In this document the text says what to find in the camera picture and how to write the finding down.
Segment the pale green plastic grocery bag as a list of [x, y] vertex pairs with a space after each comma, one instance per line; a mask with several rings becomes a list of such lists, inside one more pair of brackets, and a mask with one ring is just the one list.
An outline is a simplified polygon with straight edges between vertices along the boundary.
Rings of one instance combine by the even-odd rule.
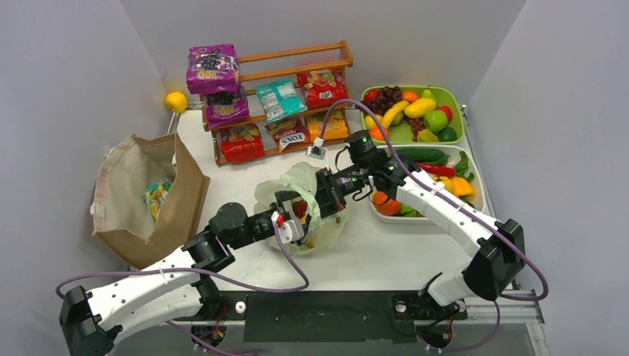
[[296, 193], [297, 196], [290, 199], [289, 207], [301, 223], [309, 226], [303, 229], [303, 239], [286, 245], [288, 253], [293, 256], [318, 253], [334, 247], [349, 219], [349, 209], [323, 217], [323, 205], [315, 202], [315, 173], [319, 170], [306, 162], [299, 162], [278, 179], [267, 180], [255, 188], [256, 213], [270, 208], [277, 201], [275, 194], [278, 191]]

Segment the green Fox's candy bag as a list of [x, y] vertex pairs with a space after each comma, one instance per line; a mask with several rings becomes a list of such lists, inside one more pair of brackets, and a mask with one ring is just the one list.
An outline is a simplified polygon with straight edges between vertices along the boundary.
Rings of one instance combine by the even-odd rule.
[[149, 186], [142, 195], [142, 201], [147, 205], [154, 222], [157, 221], [159, 211], [168, 195], [172, 183], [172, 178], [163, 177], [158, 182]]

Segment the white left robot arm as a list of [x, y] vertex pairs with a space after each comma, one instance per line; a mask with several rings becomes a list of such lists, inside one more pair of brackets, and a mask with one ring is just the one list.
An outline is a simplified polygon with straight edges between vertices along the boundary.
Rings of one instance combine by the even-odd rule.
[[198, 235], [153, 265], [121, 280], [63, 296], [59, 324], [71, 355], [106, 355], [125, 337], [165, 321], [223, 311], [214, 277], [235, 261], [233, 248], [270, 237], [301, 240], [320, 217], [316, 201], [295, 191], [278, 191], [269, 209], [248, 215], [243, 205], [221, 206]]

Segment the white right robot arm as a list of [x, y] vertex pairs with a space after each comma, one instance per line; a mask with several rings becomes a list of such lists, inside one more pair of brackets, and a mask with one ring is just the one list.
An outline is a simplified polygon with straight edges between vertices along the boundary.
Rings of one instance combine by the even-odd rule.
[[346, 148], [352, 165], [315, 174], [315, 205], [322, 217], [341, 211], [348, 196], [369, 187], [424, 215], [471, 258], [468, 265], [440, 273], [423, 287], [419, 306], [424, 315], [440, 317], [449, 304], [465, 297], [494, 301], [524, 268], [523, 231], [515, 220], [500, 222], [476, 210], [402, 150], [377, 147], [366, 131], [351, 134]]

